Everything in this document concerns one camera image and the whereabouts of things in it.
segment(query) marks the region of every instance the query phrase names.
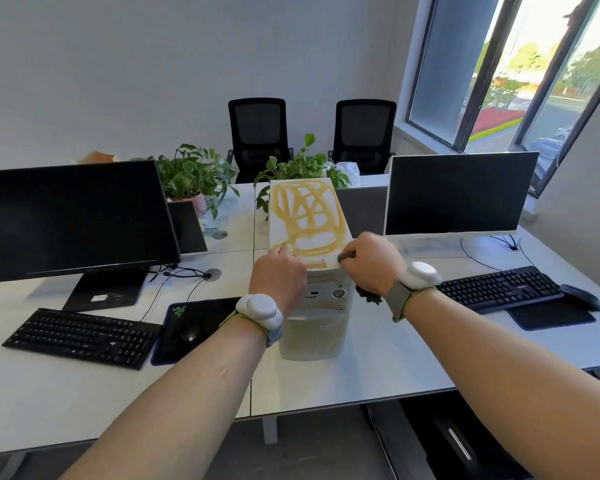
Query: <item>black keyboard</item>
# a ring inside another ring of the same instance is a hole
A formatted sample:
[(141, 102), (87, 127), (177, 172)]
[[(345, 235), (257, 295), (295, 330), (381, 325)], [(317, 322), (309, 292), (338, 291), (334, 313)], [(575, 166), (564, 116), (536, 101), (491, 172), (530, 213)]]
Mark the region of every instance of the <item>black keyboard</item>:
[(534, 266), (445, 281), (438, 290), (482, 315), (564, 297), (558, 285)]
[(161, 325), (39, 308), (3, 347), (140, 370)]

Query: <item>person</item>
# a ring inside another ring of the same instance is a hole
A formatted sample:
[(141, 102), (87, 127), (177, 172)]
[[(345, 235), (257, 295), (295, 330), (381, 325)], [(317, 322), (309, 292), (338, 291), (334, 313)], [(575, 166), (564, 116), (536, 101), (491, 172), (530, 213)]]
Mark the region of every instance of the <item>person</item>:
[[(343, 255), (352, 253), (343, 268), (381, 296), (405, 270), (395, 247), (375, 234), (350, 242)], [(249, 293), (268, 294), (287, 315), (305, 288), (303, 259), (283, 248), (257, 260)], [(435, 288), (413, 295), (403, 313), (476, 416), (529, 473), (600, 479), (600, 381)], [(202, 478), (265, 343), (259, 325), (229, 319), (138, 396), (62, 479)]]

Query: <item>white desk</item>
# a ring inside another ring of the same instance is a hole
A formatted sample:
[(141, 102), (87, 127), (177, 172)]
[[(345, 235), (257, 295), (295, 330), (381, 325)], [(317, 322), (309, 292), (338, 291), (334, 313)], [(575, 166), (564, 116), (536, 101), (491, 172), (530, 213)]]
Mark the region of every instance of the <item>white desk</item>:
[[(386, 185), (387, 175), (363, 177), (363, 185)], [(255, 212), (251, 184), (230, 192), (220, 208), (218, 227), (229, 237), (212, 254), (184, 263), (223, 271), (215, 283), (202, 283), (191, 299), (227, 298), (247, 293), (254, 258), (268, 248), (268, 222)], [(540, 270), (558, 283), (581, 287), (600, 298), (600, 288), (574, 267), (520, 229), (522, 247)], [(465, 242), (469, 254), (491, 266), (528, 265), (522, 253), (510, 252), (490, 238)], [(469, 258), (430, 259), (446, 279), (488, 273)], [(0, 345), (40, 306), (61, 308), (79, 276), (0, 283)], [(98, 314), (140, 319), (160, 283), (148, 283), (138, 304)], [(144, 319), (161, 323), (171, 303), (184, 301), (196, 280), (172, 278)], [(490, 319), (548, 347), (578, 367), (600, 367), (600, 312), (593, 324), (523, 331), (506, 312)], [(344, 350), (339, 357), (314, 362), (282, 360), (278, 347), (268, 349), (247, 390), (237, 417), (277, 415), (387, 397), (426, 394), (453, 384), (429, 348), (407, 322), (389, 320), (380, 307), (356, 297)], [(0, 452), (97, 438), (133, 399), (168, 366), (145, 363), (139, 372), (5, 349), (0, 346)]]
[[(183, 266), (224, 269), (213, 283), (202, 283), (191, 300), (229, 298), (247, 293), (252, 251), (188, 258)], [(7, 349), (1, 343), (38, 307), (61, 308), (75, 276), (0, 283), (0, 452), (91, 440), (99, 437), (144, 389), (170, 366), (147, 362), (140, 371)], [(144, 286), (136, 306), (94, 312), (140, 320), (165, 276)], [(162, 323), (167, 307), (186, 301), (197, 279), (171, 278), (144, 321)], [(249, 416), (250, 388), (237, 417)]]

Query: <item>yellow painting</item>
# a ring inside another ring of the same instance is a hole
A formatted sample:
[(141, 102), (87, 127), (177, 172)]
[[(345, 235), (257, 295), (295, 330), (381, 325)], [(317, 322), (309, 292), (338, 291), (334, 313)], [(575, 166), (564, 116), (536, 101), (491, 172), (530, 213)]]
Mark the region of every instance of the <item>yellow painting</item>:
[(337, 256), (351, 240), (329, 178), (271, 181), (270, 247), (288, 245), (309, 268), (337, 267)]

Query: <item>car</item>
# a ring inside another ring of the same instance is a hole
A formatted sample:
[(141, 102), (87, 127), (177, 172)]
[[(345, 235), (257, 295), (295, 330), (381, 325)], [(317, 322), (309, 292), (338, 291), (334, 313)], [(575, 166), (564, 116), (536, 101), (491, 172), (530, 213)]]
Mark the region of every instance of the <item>car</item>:
[(571, 128), (558, 128), (558, 131), (553, 133), (553, 137), (556, 138), (556, 140), (558, 140), (558, 141), (564, 141), (567, 139), (567, 137), (568, 137), (569, 133), (571, 133), (572, 129), (573, 129), (573, 126)]
[(538, 179), (544, 177), (544, 174), (560, 153), (563, 144), (564, 142), (558, 139), (538, 138), (528, 146), (530, 152), (540, 153), (536, 163), (536, 176)]

